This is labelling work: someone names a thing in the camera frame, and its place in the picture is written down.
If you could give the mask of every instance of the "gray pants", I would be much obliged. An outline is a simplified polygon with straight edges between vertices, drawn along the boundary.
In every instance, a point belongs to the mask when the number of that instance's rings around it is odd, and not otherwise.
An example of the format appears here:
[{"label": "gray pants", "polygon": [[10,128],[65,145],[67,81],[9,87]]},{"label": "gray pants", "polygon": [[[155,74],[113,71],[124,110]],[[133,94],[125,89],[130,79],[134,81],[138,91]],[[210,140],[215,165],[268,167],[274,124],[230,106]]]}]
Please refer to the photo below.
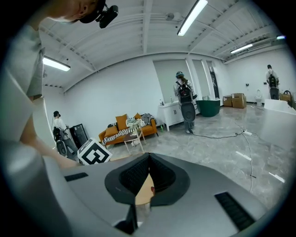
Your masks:
[{"label": "gray pants", "polygon": [[188,129],[192,129],[192,128],[194,128],[194,121],[190,122],[190,123],[184,121],[184,126],[185,126],[185,131],[187,131]]},{"label": "gray pants", "polygon": [[75,160],[75,157],[77,156],[77,147],[75,144],[72,142],[71,139],[64,140],[66,149],[67,149],[67,157],[71,160]]}]

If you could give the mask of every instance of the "gray tile floor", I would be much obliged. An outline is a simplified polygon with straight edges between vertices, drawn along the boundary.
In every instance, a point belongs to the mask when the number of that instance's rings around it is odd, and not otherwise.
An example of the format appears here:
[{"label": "gray tile floor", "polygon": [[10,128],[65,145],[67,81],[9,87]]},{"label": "gray tile floor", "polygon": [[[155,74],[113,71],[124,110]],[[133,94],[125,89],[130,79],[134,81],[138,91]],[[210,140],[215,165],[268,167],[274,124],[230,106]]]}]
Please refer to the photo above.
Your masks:
[{"label": "gray tile floor", "polygon": [[[258,133],[264,111],[248,105],[246,109],[223,107],[220,113],[212,118],[197,116],[193,132],[210,137],[233,136],[241,133],[244,127],[250,132]],[[213,168],[241,185],[246,190],[251,187],[251,162],[238,155],[236,151],[250,157],[248,143],[243,135],[235,138],[209,139],[185,134],[184,125],[179,124],[166,129],[159,137],[146,137],[147,145],[143,144],[145,152],[154,152],[173,156],[188,162]],[[272,208],[287,193],[289,180],[295,173],[296,148],[285,151],[275,145],[270,145],[253,134],[247,136],[251,145],[253,158],[253,187],[255,195],[267,208]],[[139,145],[132,147],[132,154],[141,153]],[[108,147],[113,158],[129,156],[122,144]],[[286,180],[282,183],[269,172]]]}]

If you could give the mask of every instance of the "ceiling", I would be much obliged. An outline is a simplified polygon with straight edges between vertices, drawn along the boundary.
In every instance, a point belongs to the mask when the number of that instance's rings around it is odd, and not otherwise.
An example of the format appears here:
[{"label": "ceiling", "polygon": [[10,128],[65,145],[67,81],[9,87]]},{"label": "ceiling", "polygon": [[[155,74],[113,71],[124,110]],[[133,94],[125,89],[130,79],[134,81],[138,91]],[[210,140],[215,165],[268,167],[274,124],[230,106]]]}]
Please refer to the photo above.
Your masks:
[{"label": "ceiling", "polygon": [[[208,0],[184,37],[182,20],[166,20],[170,12],[184,18],[196,0],[107,0],[119,7],[118,17],[105,29],[92,22],[65,24],[46,19],[40,26],[45,55],[71,66],[63,72],[45,66],[43,84],[68,90],[117,62],[155,53],[183,52],[230,62],[263,48],[280,47],[274,23],[248,0]],[[245,44],[253,47],[232,55]]]}]

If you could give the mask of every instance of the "ceiling light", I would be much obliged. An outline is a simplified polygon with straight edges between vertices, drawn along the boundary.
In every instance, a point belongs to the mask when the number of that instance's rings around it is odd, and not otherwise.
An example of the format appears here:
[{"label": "ceiling light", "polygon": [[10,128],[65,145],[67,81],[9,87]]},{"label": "ceiling light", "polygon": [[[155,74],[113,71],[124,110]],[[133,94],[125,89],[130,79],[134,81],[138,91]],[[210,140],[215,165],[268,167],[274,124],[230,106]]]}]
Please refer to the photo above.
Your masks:
[{"label": "ceiling light", "polygon": [[233,51],[231,51],[230,53],[235,54],[235,53],[237,53],[237,52],[239,52],[239,51],[245,50],[245,49],[250,48],[250,47],[252,47],[252,46],[253,46],[252,44],[248,44],[248,45],[246,45],[246,46],[243,46],[243,47],[240,47],[240,48],[238,48],[238,49],[236,49],[236,50],[233,50]]},{"label": "ceiling light", "polygon": [[186,17],[185,21],[183,22],[180,30],[178,31],[179,36],[184,36],[188,31],[189,27],[192,25],[196,17],[200,14],[200,12],[204,9],[204,7],[208,4],[207,0],[198,0],[191,11],[189,12],[188,16]]},{"label": "ceiling light", "polygon": [[278,36],[277,39],[286,39],[285,35]]},{"label": "ceiling light", "polygon": [[71,69],[70,66],[68,66],[68,65],[66,65],[66,64],[64,64],[64,63],[62,63],[62,62],[59,62],[59,61],[57,61],[57,60],[54,60],[54,59],[52,59],[52,58],[50,58],[50,57],[47,57],[47,56],[44,56],[44,58],[43,58],[43,63],[44,63],[45,65],[48,65],[48,66],[54,67],[54,68],[56,68],[56,69],[63,70],[63,71],[65,71],[65,72],[68,72],[68,71]]}]

